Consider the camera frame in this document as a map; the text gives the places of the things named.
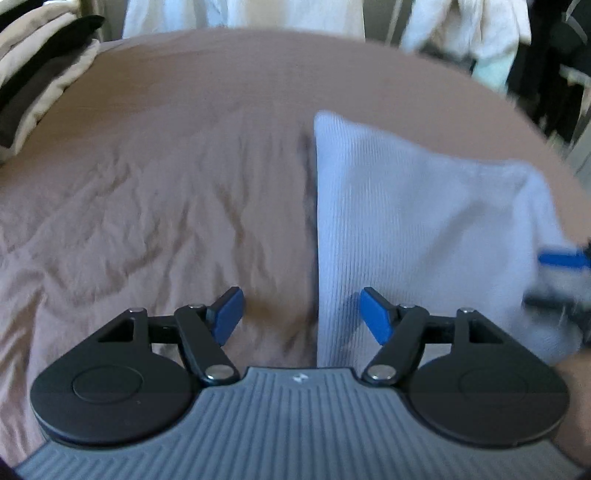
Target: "white towel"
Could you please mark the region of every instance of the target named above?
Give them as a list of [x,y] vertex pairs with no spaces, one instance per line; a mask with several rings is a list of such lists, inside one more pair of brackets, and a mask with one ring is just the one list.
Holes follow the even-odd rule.
[[65,72],[54,79],[37,100],[33,102],[18,125],[12,147],[0,147],[0,164],[21,151],[25,140],[37,126],[39,120],[41,120],[43,115],[45,115],[51,106],[57,102],[62,93],[64,93],[64,90],[90,68],[92,62],[98,55],[99,49],[100,42],[98,40],[93,40],[88,48],[82,52],[80,57],[68,69],[66,69]]
[[314,131],[320,367],[360,371],[377,353],[358,313],[367,286],[432,314],[474,307],[547,362],[577,349],[572,330],[521,311],[539,247],[570,246],[538,171],[431,153],[328,112]]
[[35,30],[15,45],[0,59],[0,86],[4,85],[58,30],[76,19],[73,13],[65,13]]
[[73,1],[52,2],[17,18],[0,32],[0,58],[46,23],[65,13],[76,12],[78,7],[78,4]]

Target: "ribbed gray surface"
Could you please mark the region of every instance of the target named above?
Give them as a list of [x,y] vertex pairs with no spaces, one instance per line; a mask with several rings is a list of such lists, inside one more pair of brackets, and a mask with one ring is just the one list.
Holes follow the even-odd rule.
[[396,392],[348,369],[251,368],[208,388],[166,433],[120,450],[48,443],[21,464],[25,480],[574,479],[549,442],[477,450],[418,424]]

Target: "bed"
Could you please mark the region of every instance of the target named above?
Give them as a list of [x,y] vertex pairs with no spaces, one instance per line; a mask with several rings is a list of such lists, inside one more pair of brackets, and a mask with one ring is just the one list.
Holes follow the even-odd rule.
[[320,109],[440,153],[529,161],[568,236],[591,234],[589,199],[526,119],[440,64],[296,33],[104,44],[0,169],[0,456],[43,442],[37,374],[129,307],[170,314],[239,285],[231,360],[315,364]]

